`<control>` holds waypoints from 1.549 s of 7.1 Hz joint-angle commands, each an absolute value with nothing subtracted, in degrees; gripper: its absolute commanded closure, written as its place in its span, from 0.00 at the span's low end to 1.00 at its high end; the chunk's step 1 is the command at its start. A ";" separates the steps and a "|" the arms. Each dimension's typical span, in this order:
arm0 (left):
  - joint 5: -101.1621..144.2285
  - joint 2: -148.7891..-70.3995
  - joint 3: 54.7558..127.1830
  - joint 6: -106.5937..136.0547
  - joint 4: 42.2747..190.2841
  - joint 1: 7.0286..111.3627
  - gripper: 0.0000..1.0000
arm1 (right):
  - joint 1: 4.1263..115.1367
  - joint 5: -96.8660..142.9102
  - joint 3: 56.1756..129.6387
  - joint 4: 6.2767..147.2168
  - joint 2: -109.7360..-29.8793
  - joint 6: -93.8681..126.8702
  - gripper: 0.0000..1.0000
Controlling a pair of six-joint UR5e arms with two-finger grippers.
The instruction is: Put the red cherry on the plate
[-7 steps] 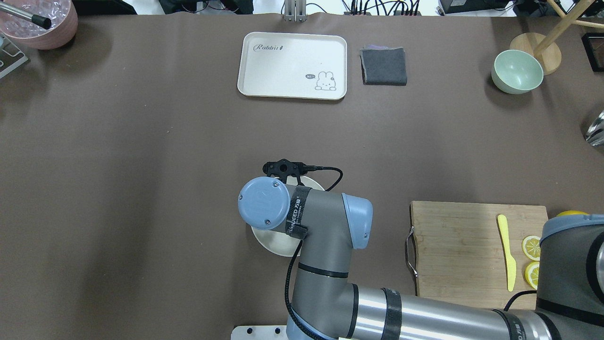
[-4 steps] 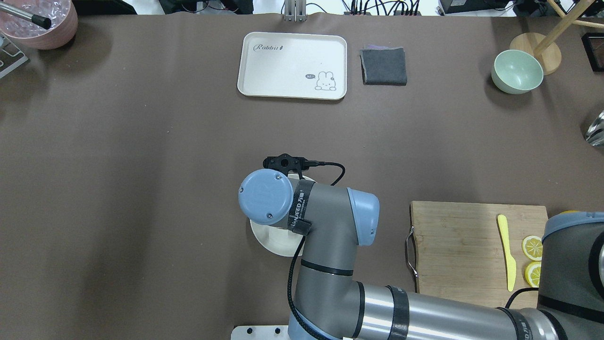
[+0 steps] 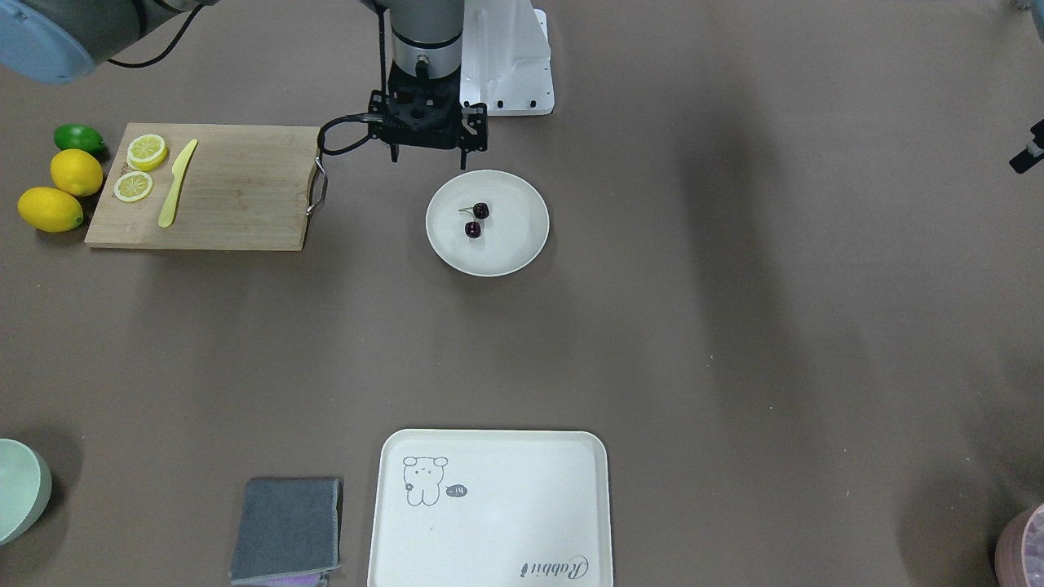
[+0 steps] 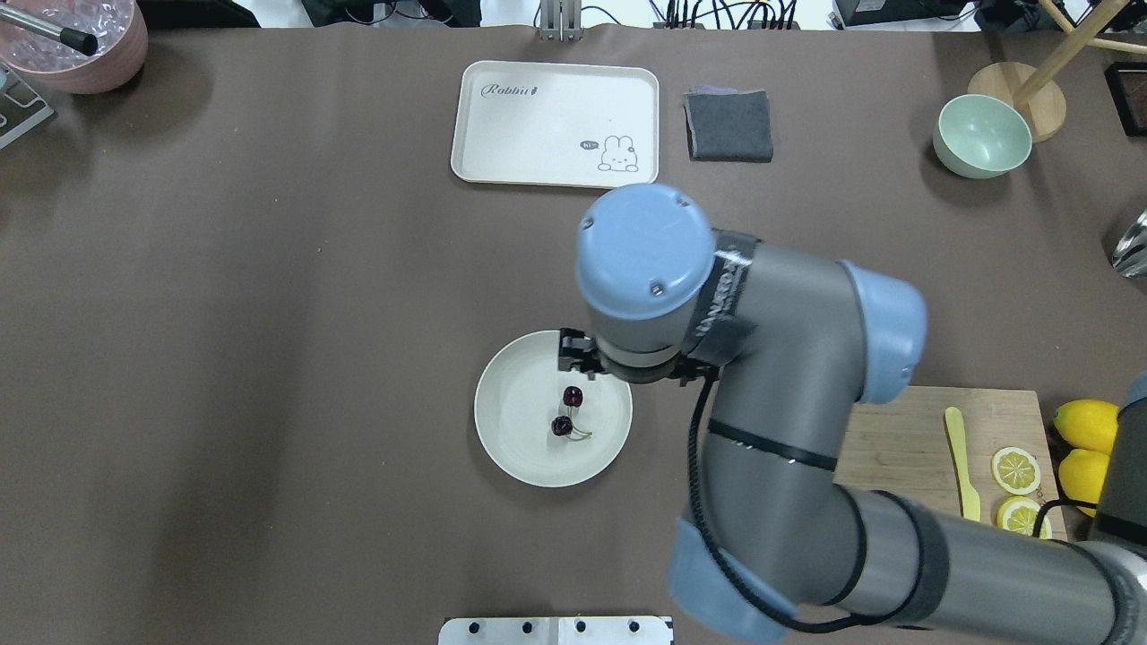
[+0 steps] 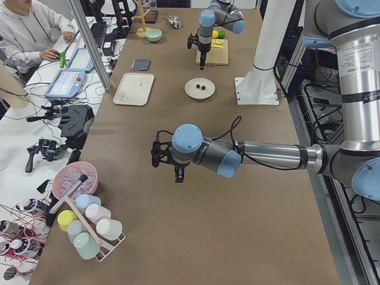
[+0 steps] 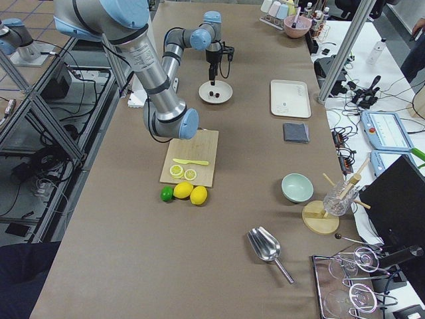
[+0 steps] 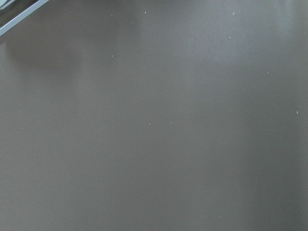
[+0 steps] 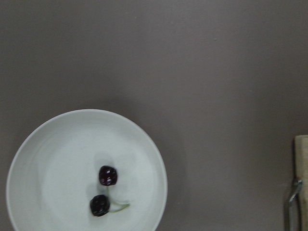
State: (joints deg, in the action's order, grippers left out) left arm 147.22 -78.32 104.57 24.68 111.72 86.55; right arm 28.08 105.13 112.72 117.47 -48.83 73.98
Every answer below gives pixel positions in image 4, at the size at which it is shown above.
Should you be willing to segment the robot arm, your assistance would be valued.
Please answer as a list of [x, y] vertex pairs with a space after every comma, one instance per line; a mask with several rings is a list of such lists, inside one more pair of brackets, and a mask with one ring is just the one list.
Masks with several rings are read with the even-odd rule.
[[593, 333], [557, 368], [629, 383], [701, 376], [670, 593], [742, 642], [894, 627], [1032, 644], [1144, 644], [1144, 376], [1086, 541], [1024, 537], [837, 485], [849, 414], [905, 391], [927, 309], [902, 280], [710, 225], [635, 184], [582, 217]]

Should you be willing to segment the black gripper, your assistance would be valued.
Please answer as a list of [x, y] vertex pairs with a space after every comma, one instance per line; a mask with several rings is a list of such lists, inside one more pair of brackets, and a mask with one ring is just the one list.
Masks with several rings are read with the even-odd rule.
[[692, 359], [674, 345], [633, 352], [577, 328], [557, 331], [557, 371], [582, 373], [591, 380], [602, 374], [611, 375], [629, 384], [651, 384], [662, 380], [688, 384], [695, 380], [718, 379], [716, 366]]

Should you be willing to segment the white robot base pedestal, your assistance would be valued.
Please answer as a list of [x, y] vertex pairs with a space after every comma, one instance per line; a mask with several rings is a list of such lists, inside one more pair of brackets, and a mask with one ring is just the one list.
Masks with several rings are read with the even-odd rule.
[[438, 644], [676, 644], [674, 622], [656, 615], [458, 617]]

